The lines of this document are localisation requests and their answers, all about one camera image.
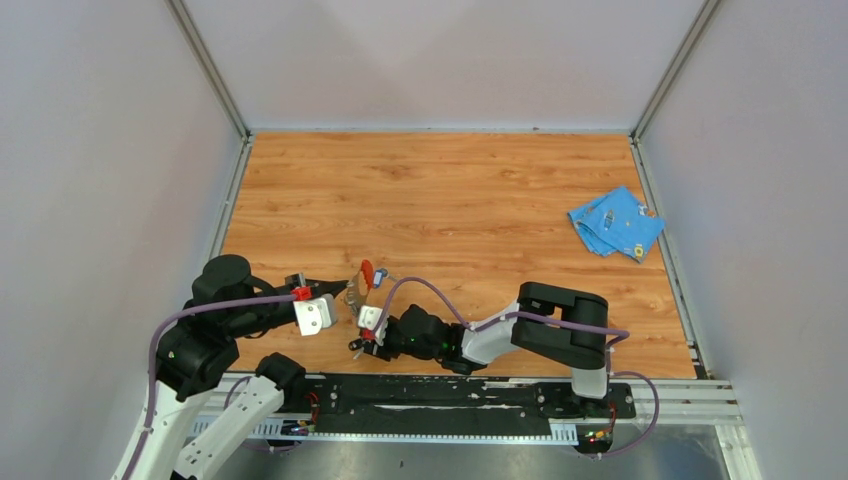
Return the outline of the blue patterned cloth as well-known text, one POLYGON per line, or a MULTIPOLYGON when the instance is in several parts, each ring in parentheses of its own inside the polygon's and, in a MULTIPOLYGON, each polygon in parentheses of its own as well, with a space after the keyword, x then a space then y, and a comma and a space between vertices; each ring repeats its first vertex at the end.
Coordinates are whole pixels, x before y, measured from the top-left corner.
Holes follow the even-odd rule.
POLYGON ((589 252, 620 253, 638 263, 665 228, 665 220, 625 186, 569 211, 567 218, 589 252))

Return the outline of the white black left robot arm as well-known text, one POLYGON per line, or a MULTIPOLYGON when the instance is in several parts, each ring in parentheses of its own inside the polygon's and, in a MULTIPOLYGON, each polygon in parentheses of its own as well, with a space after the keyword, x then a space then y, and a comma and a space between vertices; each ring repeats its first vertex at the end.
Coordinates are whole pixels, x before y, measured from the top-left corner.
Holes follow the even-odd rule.
POLYGON ((337 321, 336 298, 347 280, 301 274, 273 286, 235 254, 210 259, 193 281, 183 310, 160 324, 150 341, 146 401, 114 472, 117 479, 204 479, 215 474, 270 414, 301 407, 320 411, 306 370, 280 353, 264 357, 239 397, 194 440, 196 417, 239 357, 240 338, 259 338, 287 324, 304 336, 337 321))

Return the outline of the keyring holder with red handle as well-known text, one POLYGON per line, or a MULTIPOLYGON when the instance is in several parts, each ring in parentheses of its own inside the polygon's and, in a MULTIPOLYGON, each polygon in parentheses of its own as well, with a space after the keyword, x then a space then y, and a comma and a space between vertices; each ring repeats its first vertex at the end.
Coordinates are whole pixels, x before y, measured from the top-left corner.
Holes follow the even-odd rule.
POLYGON ((363 260, 359 270, 347 283, 345 291, 345 304, 354 318, 357 318, 360 310, 366 305, 368 296, 374 287, 375 269, 369 260, 363 260))

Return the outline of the blue tag key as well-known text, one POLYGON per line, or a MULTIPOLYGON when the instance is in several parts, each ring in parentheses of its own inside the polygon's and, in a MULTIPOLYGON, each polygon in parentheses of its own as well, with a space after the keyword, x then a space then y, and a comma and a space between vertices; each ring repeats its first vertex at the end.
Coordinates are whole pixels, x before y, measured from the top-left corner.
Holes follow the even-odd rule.
POLYGON ((374 274, 373 274, 373 277, 372 277, 372 283, 373 283, 372 288, 378 289, 382 286, 383 283, 385 283, 387 280, 390 280, 390 279, 391 279, 391 275, 389 274, 387 269, 385 269, 385 268, 376 269, 374 271, 374 274))

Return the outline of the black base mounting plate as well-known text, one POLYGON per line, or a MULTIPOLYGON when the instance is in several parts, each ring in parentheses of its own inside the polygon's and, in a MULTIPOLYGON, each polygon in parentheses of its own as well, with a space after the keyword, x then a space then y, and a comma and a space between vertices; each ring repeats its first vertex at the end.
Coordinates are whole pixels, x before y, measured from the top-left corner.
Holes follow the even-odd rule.
POLYGON ((602 399, 577 396, 565 378, 309 375, 285 402, 320 433, 540 436, 553 420, 605 428, 636 416, 626 383, 602 399))

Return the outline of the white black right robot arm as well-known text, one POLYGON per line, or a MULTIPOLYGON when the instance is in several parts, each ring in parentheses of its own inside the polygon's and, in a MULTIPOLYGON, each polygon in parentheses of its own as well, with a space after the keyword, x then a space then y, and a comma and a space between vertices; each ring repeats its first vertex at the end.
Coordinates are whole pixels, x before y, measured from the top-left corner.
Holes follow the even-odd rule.
POLYGON ((360 339, 350 348, 385 361, 401 355, 434 361, 461 375, 526 350, 570 368, 572 406, 592 418, 611 403, 607 338, 614 333, 608 308, 599 295, 538 282, 523 283, 516 300, 476 322, 448 323, 415 304, 398 317, 362 306, 356 317, 360 339))

